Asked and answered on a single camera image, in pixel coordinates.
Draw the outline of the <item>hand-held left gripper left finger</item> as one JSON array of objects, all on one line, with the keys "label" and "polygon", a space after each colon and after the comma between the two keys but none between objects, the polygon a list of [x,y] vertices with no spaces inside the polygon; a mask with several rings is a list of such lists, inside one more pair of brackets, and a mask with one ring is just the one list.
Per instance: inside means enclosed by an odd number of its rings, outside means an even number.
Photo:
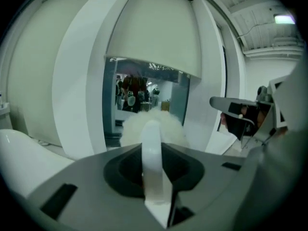
[{"label": "hand-held left gripper left finger", "polygon": [[132,149],[127,146],[79,159],[38,186],[27,199],[40,208],[61,185],[72,184],[77,190],[58,224],[78,231],[162,231],[144,200],[122,196],[104,180],[106,163]]}]

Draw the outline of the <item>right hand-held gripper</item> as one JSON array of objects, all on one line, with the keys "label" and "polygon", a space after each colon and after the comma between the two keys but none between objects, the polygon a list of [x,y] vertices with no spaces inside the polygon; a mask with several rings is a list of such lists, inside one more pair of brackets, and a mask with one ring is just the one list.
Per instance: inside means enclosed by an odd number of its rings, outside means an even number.
[{"label": "right hand-held gripper", "polygon": [[[256,102],[225,97],[211,97],[211,107],[224,113],[226,126],[229,133],[238,140],[244,136],[255,135],[257,140],[271,140],[283,135],[287,131],[287,124],[274,101],[274,93],[285,81],[286,77],[279,77],[269,81],[268,86],[260,86],[257,91]],[[242,109],[257,108],[257,104],[263,114],[264,120],[256,132],[256,115],[243,115]]]}]

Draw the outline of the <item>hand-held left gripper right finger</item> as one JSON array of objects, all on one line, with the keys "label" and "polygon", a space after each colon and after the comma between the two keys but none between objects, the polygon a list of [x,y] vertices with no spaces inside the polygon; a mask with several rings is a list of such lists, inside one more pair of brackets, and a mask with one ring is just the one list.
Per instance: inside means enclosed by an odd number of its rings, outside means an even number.
[{"label": "hand-held left gripper right finger", "polygon": [[257,168],[257,154],[234,157],[162,144],[173,186],[169,228],[232,228]]}]

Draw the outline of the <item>person's right hand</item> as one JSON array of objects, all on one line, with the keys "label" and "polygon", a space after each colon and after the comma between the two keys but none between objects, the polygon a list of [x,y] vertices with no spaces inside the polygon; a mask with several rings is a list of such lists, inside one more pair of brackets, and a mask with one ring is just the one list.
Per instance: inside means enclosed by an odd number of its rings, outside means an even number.
[{"label": "person's right hand", "polygon": [[257,127],[260,128],[267,116],[268,112],[259,110],[258,115],[257,115]]}]

